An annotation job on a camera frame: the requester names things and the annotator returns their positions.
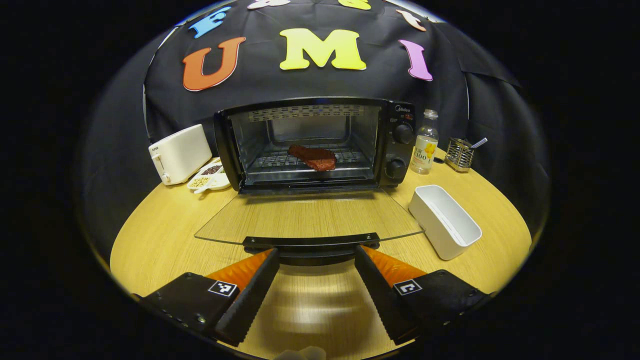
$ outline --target bottle cap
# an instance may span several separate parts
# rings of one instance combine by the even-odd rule
[[[435,110],[431,110],[431,109],[424,109],[424,117],[427,117],[429,119],[437,119],[438,118],[438,112]]]

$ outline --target blue letter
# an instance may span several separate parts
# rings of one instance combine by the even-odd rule
[[[227,16],[225,11],[229,9],[231,9],[231,6],[226,6],[218,10],[217,12],[214,12],[211,15],[205,17],[204,19],[196,22],[195,24],[191,25],[189,27],[189,30],[191,29],[196,30],[196,36],[194,36],[193,38],[199,38],[202,35],[220,26],[220,24],[222,24],[222,19],[224,19],[225,16]]]

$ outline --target oven control knob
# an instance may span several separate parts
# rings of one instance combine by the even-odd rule
[[[398,125],[394,129],[394,140],[399,143],[410,143],[413,140],[413,129],[407,124]]]
[[[400,159],[393,159],[387,163],[387,176],[392,179],[402,179],[406,174],[406,165]]]

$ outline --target plastic bottle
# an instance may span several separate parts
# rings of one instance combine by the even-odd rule
[[[436,123],[438,112],[425,109],[424,125],[418,129],[409,167],[418,174],[428,174],[433,164],[436,148],[438,147],[438,130]]]

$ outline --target bottle label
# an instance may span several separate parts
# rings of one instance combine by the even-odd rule
[[[434,142],[418,136],[418,139],[415,141],[415,147],[413,148],[411,163],[419,168],[431,168],[436,147],[438,147],[437,141]]]

